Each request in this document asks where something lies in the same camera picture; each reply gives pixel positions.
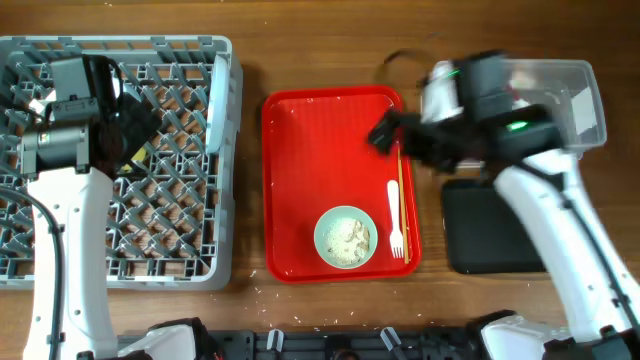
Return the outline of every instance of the fork handle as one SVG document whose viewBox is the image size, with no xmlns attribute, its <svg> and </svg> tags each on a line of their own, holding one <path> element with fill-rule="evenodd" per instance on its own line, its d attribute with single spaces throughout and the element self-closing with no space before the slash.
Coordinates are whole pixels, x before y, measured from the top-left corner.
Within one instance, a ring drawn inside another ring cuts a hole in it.
<svg viewBox="0 0 640 360">
<path fill-rule="evenodd" d="M 389 210 L 391 211 L 391 223 L 393 230 L 400 230 L 400 189 L 398 182 L 390 180 L 387 183 L 387 195 L 389 196 Z"/>
</svg>

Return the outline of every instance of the red tray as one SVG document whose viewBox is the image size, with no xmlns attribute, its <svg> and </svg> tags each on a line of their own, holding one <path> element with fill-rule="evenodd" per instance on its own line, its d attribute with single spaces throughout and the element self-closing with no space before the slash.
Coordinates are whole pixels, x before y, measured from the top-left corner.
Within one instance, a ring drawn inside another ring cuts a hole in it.
<svg viewBox="0 0 640 360">
<path fill-rule="evenodd" d="M 413 177 L 402 160 L 409 264 L 389 246 L 391 215 L 387 182 L 398 179 L 398 154 L 379 155 L 367 134 L 400 96 L 385 86 L 286 91 L 262 108 L 262 169 L 267 267 L 286 283 L 405 276 L 422 256 Z M 364 265 L 340 270 L 326 264 L 313 242 L 316 222 L 327 210 L 351 205 L 369 214 L 378 247 Z"/>
</svg>

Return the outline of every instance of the green light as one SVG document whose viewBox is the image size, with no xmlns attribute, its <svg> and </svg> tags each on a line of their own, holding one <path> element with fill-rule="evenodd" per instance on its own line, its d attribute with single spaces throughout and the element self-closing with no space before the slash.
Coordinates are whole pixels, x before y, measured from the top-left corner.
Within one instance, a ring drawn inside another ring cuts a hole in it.
<svg viewBox="0 0 640 360">
<path fill-rule="evenodd" d="M 529 123 L 526 121 L 514 121 L 511 124 L 507 125 L 507 130 L 516 131 L 526 127 L 527 125 L 529 125 Z"/>
<path fill-rule="evenodd" d="M 447 75 L 447 77 L 449 78 L 449 77 L 452 77 L 452 76 L 458 75 L 459 73 L 460 73 L 460 70 L 453 70 L 452 72 L 450 72 L 450 73 Z"/>
</svg>

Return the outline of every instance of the light green bowl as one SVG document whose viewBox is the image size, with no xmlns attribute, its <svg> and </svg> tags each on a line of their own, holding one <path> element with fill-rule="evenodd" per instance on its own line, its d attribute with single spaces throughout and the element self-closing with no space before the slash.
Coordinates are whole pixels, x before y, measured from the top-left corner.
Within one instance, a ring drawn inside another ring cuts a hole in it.
<svg viewBox="0 0 640 360">
<path fill-rule="evenodd" d="M 329 256 L 329 251 L 327 249 L 327 234 L 329 233 L 331 225 L 340 218 L 352 218 L 359 220 L 362 225 L 369 229 L 369 252 L 364 256 L 364 258 L 362 258 L 362 260 L 355 264 L 341 265 L 333 261 Z M 369 217 L 369 215 L 364 211 L 353 206 L 337 206 L 320 217 L 320 220 L 318 220 L 313 232 L 313 241 L 315 242 L 318 254 L 320 254 L 322 260 L 327 264 L 338 269 L 355 269 L 369 261 L 371 256 L 373 256 L 373 253 L 376 251 L 376 247 L 378 246 L 378 230 L 376 230 L 376 225 L 373 223 L 373 220 L 371 220 L 371 217 Z"/>
</svg>

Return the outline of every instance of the wood grain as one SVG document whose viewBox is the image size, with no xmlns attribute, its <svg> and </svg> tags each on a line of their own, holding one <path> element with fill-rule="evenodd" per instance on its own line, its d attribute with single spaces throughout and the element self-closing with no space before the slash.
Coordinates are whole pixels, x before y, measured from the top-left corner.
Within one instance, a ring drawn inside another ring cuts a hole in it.
<svg viewBox="0 0 640 360">
<path fill-rule="evenodd" d="M 517 58 L 589 61 L 603 97 L 609 140 L 587 153 L 580 166 L 612 240 L 632 273 L 640 275 L 637 1 L 56 3 L 0 0 L 0 34 L 220 34 L 231 39 L 245 71 L 235 160 L 232 281 L 222 292 L 110 291 L 111 316 L 119 334 L 142 333 L 155 323 L 192 316 L 199 316 L 209 329 L 256 331 L 271 325 L 285 331 L 459 325 L 504 308 L 531 320 L 553 323 L 563 318 L 546 275 L 462 276 L 450 269 L 439 204 L 443 178 L 417 166 L 424 255 L 414 274 L 374 282 L 288 286 L 266 270 L 260 104 L 276 90 L 373 83 L 382 59 L 399 48 L 425 49 L 433 61 L 492 48 L 506 49 Z M 418 104 L 415 80 L 432 65 L 399 61 L 391 69 L 393 84 L 410 109 Z M 21 356 L 31 305 L 29 291 L 0 293 L 0 357 Z"/>
</svg>

